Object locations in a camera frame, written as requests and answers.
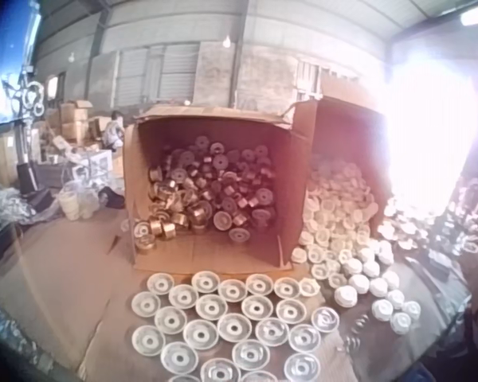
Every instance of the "open cardboard box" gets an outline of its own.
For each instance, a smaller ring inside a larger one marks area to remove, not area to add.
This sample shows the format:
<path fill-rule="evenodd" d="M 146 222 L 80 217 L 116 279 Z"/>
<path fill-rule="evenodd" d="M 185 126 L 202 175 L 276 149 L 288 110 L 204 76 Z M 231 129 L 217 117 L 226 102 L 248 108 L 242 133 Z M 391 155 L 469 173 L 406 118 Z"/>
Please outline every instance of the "open cardboard box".
<path fill-rule="evenodd" d="M 379 205 L 378 213 L 370 221 L 372 232 L 377 231 L 391 197 L 387 138 L 384 115 L 331 97 L 319 101 L 311 151 L 359 166 Z"/>
<path fill-rule="evenodd" d="M 264 144 L 276 171 L 276 223 L 268 232 L 252 232 L 251 240 L 233 244 L 228 235 L 211 227 L 205 235 L 178 234 L 158 240 L 146 255 L 135 251 L 135 268 L 193 274 L 210 270 L 223 275 L 274 272 L 290 269 L 290 256 L 302 227 L 302 210 L 311 137 L 317 102 L 297 106 L 292 128 L 281 118 L 251 111 L 218 107 L 157 106 L 137 118 L 126 130 L 124 180 L 131 226 L 147 219 L 148 170 L 160 164 L 163 147 L 188 147 L 199 135 L 222 142 L 227 150 Z"/>

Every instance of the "ceiling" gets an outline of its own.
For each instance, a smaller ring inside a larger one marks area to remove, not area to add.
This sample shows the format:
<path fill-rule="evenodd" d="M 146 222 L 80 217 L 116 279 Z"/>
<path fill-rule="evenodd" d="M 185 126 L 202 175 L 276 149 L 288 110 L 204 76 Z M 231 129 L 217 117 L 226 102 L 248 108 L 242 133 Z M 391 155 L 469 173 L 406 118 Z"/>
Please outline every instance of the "ceiling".
<path fill-rule="evenodd" d="M 67 6 L 94 14 L 128 0 L 39 0 L 45 18 Z M 300 0 L 339 15 L 388 41 L 393 36 L 430 18 L 460 8 L 474 0 Z"/>

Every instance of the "pile of metal spools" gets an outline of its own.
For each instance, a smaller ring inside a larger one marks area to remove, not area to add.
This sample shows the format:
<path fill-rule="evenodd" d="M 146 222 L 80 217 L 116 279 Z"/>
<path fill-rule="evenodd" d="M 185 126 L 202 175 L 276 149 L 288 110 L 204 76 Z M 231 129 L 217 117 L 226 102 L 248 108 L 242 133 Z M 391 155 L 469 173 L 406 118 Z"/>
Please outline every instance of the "pile of metal spools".
<path fill-rule="evenodd" d="M 232 241 L 249 240 L 250 228 L 266 230 L 276 217 L 272 180 L 275 172 L 267 146 L 230 150 L 206 136 L 186 149 L 165 149 L 162 165 L 149 170 L 148 220 L 135 225 L 139 251 L 157 237 L 173 239 L 180 231 L 202 234 L 213 221 Z"/>
<path fill-rule="evenodd" d="M 202 271 L 193 276 L 191 285 L 175 286 L 170 275 L 157 273 L 147 280 L 147 289 L 133 298 L 131 307 L 140 317 L 153 318 L 154 325 L 140 326 L 132 344 L 146 357 L 160 356 L 163 367 L 175 374 L 170 382 L 277 381 L 264 369 L 273 348 L 285 343 L 292 349 L 281 365 L 285 376 L 295 382 L 319 380 L 320 362 L 311 353 L 320 346 L 321 333 L 332 333 L 339 326 L 338 314 L 328 307 L 312 312 L 311 325 L 303 323 L 307 309 L 300 301 L 301 285 L 291 278 L 273 282 L 257 274 L 245 282 L 221 281 L 213 272 Z M 279 300 L 276 307 L 269 298 L 272 292 Z M 169 305 L 161 307 L 163 295 L 168 295 Z M 189 321 L 193 309 L 198 319 Z M 167 343 L 180 333 L 183 341 Z M 203 362 L 200 379 L 192 376 L 204 357 L 200 352 L 219 341 L 235 344 L 231 354 L 220 351 L 220 357 Z"/>

